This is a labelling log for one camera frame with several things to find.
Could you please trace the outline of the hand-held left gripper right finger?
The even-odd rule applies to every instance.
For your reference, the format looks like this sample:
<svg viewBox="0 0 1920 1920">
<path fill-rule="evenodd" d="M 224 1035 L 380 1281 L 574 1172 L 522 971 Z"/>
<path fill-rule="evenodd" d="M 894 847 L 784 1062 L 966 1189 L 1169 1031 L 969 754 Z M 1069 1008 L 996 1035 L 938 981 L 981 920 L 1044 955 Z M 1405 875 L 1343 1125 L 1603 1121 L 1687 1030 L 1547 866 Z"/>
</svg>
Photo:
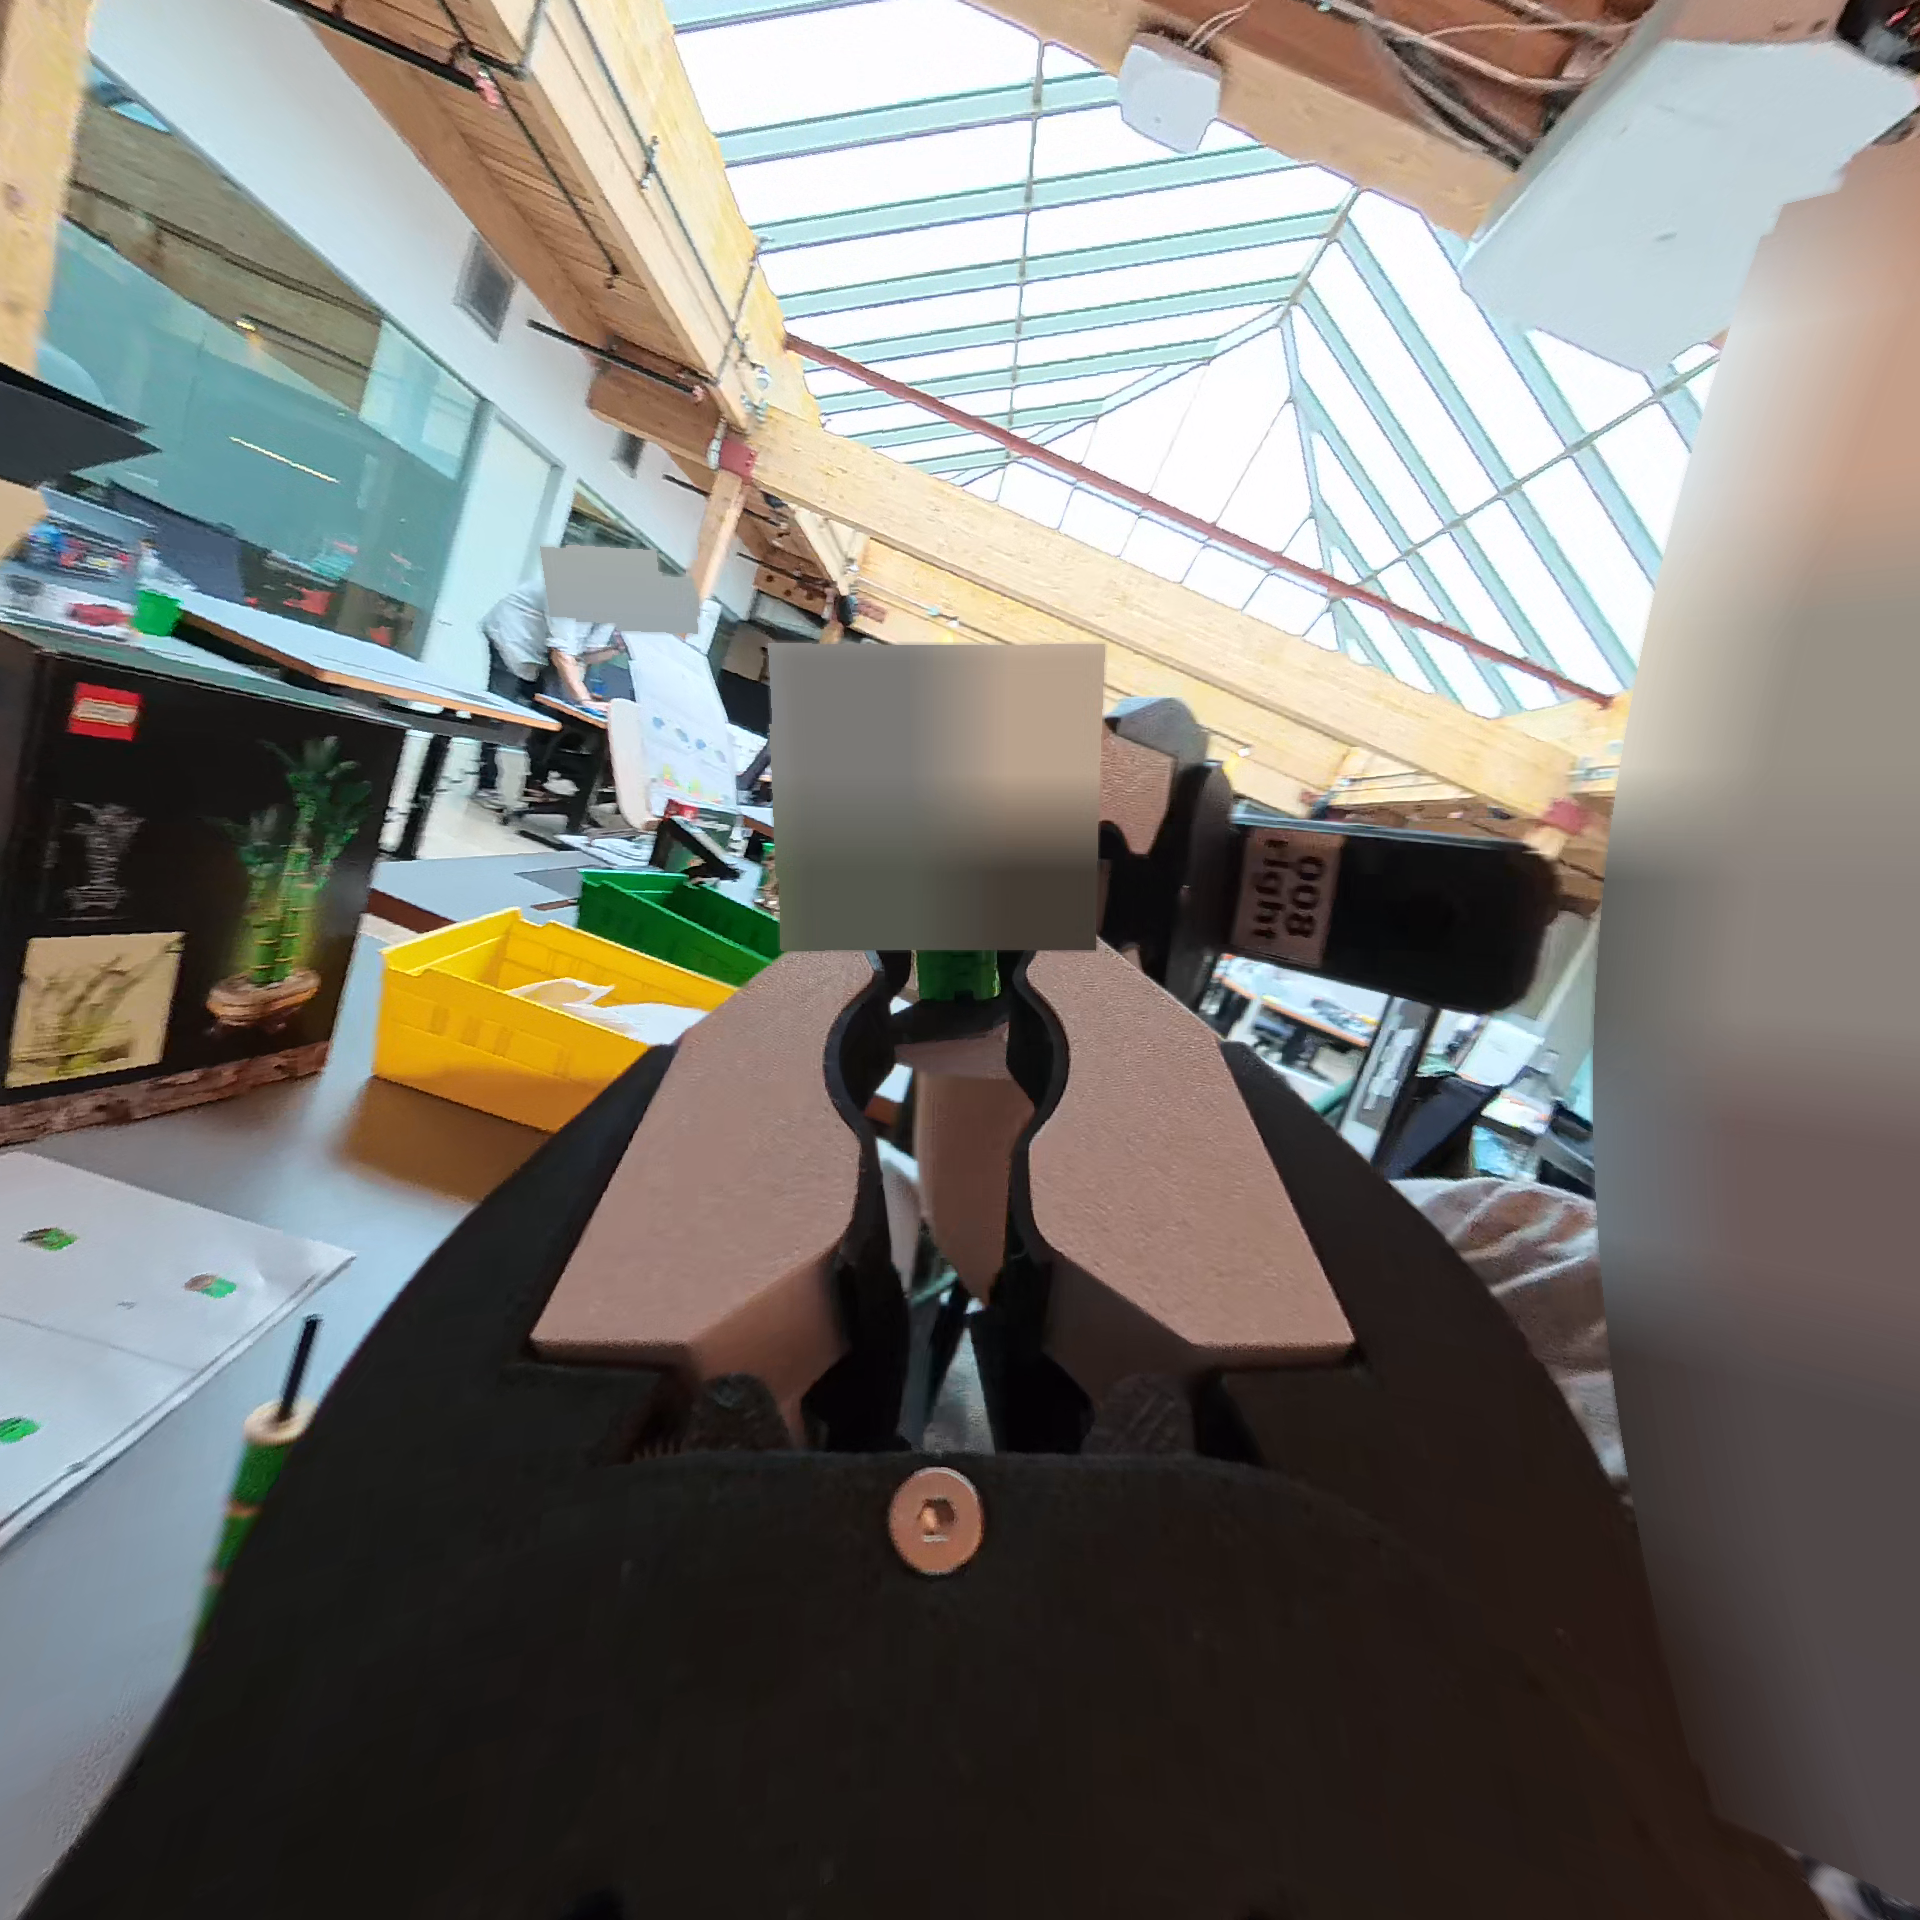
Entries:
<svg viewBox="0 0 1920 1920">
<path fill-rule="evenodd" d="M 1135 962 L 1028 955 L 1007 1062 L 1031 1118 L 977 1313 L 1000 1454 L 1196 1454 L 1227 1379 L 1356 1355 L 1224 1045 Z"/>
</svg>

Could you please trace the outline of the white instruction sheet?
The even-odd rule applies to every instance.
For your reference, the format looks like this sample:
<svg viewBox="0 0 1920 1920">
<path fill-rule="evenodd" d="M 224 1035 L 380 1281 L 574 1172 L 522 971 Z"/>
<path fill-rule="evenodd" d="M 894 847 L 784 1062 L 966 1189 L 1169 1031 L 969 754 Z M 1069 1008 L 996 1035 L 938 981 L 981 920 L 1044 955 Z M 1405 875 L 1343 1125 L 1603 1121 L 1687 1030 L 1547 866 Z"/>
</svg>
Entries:
<svg viewBox="0 0 1920 1920">
<path fill-rule="evenodd" d="M 2 1546 L 349 1267 L 345 1247 L 2 1157 Z"/>
</svg>

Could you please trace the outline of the wood-edged desk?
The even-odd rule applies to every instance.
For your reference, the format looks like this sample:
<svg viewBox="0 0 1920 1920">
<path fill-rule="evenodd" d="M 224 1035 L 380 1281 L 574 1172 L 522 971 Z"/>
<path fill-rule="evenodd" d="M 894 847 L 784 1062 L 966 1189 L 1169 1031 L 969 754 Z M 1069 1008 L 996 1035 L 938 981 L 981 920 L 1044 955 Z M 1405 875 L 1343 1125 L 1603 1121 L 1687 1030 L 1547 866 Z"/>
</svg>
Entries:
<svg viewBox="0 0 1920 1920">
<path fill-rule="evenodd" d="M 181 596 L 177 637 L 224 660 L 274 668 L 298 685 L 392 710 L 416 733 L 515 743 L 537 733 L 563 733 L 555 713 L 452 685 L 392 645 L 210 593 Z"/>
</svg>

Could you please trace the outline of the red ceiling pipe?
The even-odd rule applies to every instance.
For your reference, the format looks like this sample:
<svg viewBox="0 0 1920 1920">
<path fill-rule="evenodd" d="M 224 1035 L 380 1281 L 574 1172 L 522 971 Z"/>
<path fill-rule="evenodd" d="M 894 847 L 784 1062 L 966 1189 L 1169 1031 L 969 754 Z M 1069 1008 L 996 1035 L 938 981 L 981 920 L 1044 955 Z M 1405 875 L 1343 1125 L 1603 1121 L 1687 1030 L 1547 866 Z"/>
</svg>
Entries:
<svg viewBox="0 0 1920 1920">
<path fill-rule="evenodd" d="M 1446 641 L 1455 651 L 1464 651 L 1483 662 L 1539 679 L 1564 699 L 1590 703 L 1596 710 L 1606 710 L 1616 699 L 1612 691 L 1603 691 L 1596 685 L 1572 679 L 1568 674 L 1553 668 L 1543 660 L 1507 653 L 1489 641 L 1466 632 L 1464 628 L 1455 628 L 1442 617 L 1430 617 L 1422 611 L 1397 604 L 1369 583 L 1345 580 L 1327 567 L 1311 567 L 1298 557 L 1289 557 L 1285 551 L 1281 551 L 1273 544 L 1264 544 L 1264 541 L 1242 537 L 1214 518 L 1202 518 L 1182 505 L 1172 505 L 1169 501 L 1146 494 L 1141 485 L 1129 485 L 1129 482 L 1117 479 L 1113 475 L 1102 475 L 1097 467 L 1071 459 L 1069 454 L 1062 454 L 1052 445 L 1023 439 L 1023 435 L 1010 431 L 1007 423 L 988 420 L 985 416 L 956 407 L 928 387 L 897 382 L 894 377 L 880 377 L 873 366 L 850 360 L 837 350 L 825 350 L 801 332 L 788 331 L 784 346 L 792 357 L 801 357 L 806 366 L 840 371 L 840 377 L 853 378 L 854 385 L 873 387 L 877 399 L 914 405 L 919 411 L 956 428 L 966 439 L 982 439 L 982 440 L 996 445 L 1000 451 L 1012 454 L 1017 459 L 1047 467 L 1052 475 L 1063 478 L 1069 482 L 1083 485 L 1089 494 L 1101 494 L 1101 497 L 1113 501 L 1117 505 L 1129 505 L 1141 516 L 1166 522 L 1199 541 L 1232 549 L 1235 556 L 1242 556 L 1247 561 L 1260 561 L 1266 571 L 1284 571 L 1284 574 L 1303 580 L 1305 589 L 1322 592 L 1322 596 L 1329 596 L 1329 600 L 1378 611 L 1380 617 L 1397 619 L 1397 623 L 1405 623 L 1416 632 L 1428 632 L 1434 641 Z"/>
</svg>

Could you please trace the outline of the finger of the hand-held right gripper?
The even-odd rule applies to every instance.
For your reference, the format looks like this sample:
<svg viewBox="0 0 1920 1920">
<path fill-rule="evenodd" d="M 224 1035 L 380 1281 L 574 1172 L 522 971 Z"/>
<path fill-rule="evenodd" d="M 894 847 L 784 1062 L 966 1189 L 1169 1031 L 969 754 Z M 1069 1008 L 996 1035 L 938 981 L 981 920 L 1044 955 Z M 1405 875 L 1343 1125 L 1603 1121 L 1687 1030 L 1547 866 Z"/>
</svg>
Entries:
<svg viewBox="0 0 1920 1920">
<path fill-rule="evenodd" d="M 1172 696 L 1129 696 L 1101 734 L 1101 939 L 1177 973 L 1208 734 Z"/>
<path fill-rule="evenodd" d="M 934 1247 L 973 1301 L 996 1289 L 1023 1088 L 1007 1043 L 929 1043 L 910 1050 L 914 1159 Z"/>
</svg>

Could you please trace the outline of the yellow plastic bin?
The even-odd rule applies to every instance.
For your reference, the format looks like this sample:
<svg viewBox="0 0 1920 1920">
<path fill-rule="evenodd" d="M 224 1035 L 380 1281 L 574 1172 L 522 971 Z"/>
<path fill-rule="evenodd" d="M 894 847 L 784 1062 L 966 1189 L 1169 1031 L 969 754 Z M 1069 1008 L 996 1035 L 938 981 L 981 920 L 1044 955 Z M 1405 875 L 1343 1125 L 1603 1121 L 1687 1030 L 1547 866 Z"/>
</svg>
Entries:
<svg viewBox="0 0 1920 1920">
<path fill-rule="evenodd" d="M 615 1004 L 719 1008 L 731 985 L 518 911 L 447 923 L 383 955 L 377 1075 L 542 1133 L 574 1121 L 645 1045 L 511 998 L 537 981 L 612 985 Z"/>
</svg>

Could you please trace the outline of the white plastic bag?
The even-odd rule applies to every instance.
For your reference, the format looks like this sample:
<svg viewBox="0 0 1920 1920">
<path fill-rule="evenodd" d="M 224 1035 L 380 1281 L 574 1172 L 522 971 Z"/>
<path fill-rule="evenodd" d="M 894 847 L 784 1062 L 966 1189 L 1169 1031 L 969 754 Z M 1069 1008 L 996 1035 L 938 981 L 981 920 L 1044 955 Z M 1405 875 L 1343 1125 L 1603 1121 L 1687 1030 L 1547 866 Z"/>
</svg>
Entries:
<svg viewBox="0 0 1920 1920">
<path fill-rule="evenodd" d="M 607 984 L 588 981 L 537 981 L 508 988 L 511 998 L 537 1004 L 542 1008 L 584 1020 L 604 1031 L 615 1031 L 637 1045 L 675 1045 L 708 1011 L 685 1004 L 615 1004 Z"/>
</svg>

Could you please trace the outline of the white poster board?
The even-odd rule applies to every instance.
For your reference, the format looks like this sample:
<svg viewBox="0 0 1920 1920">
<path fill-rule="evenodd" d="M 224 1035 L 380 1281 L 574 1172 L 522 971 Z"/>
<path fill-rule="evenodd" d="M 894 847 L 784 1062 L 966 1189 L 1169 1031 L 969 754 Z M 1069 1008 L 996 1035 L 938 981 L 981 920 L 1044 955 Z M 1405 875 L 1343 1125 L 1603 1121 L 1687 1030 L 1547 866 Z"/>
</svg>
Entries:
<svg viewBox="0 0 1920 1920">
<path fill-rule="evenodd" d="M 607 705 L 612 779 L 619 815 L 649 830 L 675 808 L 734 824 L 739 743 L 708 653 L 674 632 L 622 632 L 629 696 Z"/>
</svg>

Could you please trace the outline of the green plastic bin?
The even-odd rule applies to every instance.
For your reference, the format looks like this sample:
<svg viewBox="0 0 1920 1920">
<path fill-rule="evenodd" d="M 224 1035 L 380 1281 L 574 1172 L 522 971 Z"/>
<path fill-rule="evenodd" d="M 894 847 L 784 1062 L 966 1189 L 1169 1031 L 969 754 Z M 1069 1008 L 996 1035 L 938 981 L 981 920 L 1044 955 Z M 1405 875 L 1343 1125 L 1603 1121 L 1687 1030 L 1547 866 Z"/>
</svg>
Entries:
<svg viewBox="0 0 1920 1920">
<path fill-rule="evenodd" d="M 780 956 L 776 916 L 655 870 L 584 870 L 574 923 L 726 985 L 744 985 Z"/>
</svg>

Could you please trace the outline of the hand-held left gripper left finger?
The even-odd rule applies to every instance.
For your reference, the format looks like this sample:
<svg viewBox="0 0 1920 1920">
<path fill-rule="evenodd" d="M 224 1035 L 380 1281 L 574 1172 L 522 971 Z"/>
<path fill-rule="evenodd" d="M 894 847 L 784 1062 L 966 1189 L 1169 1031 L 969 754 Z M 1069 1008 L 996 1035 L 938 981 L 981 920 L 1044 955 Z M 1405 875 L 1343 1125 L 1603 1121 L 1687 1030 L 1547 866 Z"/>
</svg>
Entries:
<svg viewBox="0 0 1920 1920">
<path fill-rule="evenodd" d="M 876 955 L 784 955 L 690 1030 L 565 1257 L 542 1362 L 751 1379 L 792 1440 L 900 1448 L 914 1205 L 864 1107 L 894 1063 Z"/>
</svg>

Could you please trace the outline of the green toy bamboo stalk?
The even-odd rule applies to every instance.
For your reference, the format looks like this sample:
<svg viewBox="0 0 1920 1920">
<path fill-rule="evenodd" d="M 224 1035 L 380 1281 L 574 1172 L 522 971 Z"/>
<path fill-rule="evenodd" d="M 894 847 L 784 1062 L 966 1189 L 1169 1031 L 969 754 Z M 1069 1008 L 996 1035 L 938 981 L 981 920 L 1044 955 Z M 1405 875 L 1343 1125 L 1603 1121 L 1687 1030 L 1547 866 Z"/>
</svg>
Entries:
<svg viewBox="0 0 1920 1920">
<path fill-rule="evenodd" d="M 199 1612 L 193 1621 L 190 1649 L 199 1649 L 207 1626 L 211 1621 L 214 1604 L 224 1593 L 227 1573 L 252 1538 L 252 1528 L 274 1491 L 287 1454 L 298 1440 L 310 1431 L 318 1401 L 304 1394 L 304 1382 L 310 1373 L 312 1344 L 320 1338 L 323 1315 L 307 1313 L 299 1322 L 298 1349 L 287 1362 L 287 1374 L 281 1382 L 281 1394 L 274 1401 L 257 1405 L 243 1426 L 243 1454 L 235 1476 L 227 1481 L 227 1503 L 223 1513 L 223 1531 L 214 1538 L 207 1578 Z"/>
</svg>

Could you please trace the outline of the black box with bamboo print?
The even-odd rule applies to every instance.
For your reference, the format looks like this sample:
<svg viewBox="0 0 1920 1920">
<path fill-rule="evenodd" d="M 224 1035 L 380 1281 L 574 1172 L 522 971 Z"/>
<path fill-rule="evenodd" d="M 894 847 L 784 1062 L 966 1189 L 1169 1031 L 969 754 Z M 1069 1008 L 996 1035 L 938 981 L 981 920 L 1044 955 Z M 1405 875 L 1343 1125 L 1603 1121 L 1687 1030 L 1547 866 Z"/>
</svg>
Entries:
<svg viewBox="0 0 1920 1920">
<path fill-rule="evenodd" d="M 2 1145 L 328 1068 L 405 733 L 2 623 Z"/>
</svg>

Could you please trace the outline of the white ceiling lamp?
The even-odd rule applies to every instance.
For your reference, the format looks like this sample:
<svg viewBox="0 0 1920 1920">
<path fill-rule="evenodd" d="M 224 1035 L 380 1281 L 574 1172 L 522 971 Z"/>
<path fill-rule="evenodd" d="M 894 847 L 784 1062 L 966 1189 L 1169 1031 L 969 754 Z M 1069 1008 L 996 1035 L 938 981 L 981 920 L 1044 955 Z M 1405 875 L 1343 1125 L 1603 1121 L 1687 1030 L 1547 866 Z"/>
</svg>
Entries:
<svg viewBox="0 0 1920 1920">
<path fill-rule="evenodd" d="M 1460 257 L 1489 320 L 1658 371 L 1725 332 L 1787 207 L 1918 107 L 1837 9 L 1661 3 L 1584 85 Z"/>
</svg>

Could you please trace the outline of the white ceiling sensor box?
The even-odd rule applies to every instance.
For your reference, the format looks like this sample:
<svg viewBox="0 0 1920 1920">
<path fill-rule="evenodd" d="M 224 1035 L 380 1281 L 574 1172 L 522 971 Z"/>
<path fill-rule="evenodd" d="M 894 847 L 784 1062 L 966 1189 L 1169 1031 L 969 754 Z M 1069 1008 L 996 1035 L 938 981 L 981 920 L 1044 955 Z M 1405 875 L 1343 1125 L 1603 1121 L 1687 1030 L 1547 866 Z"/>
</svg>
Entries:
<svg viewBox="0 0 1920 1920">
<path fill-rule="evenodd" d="M 1211 53 L 1166 32 L 1132 36 L 1117 72 L 1117 107 L 1126 131 L 1169 155 L 1199 155 L 1224 91 Z"/>
</svg>

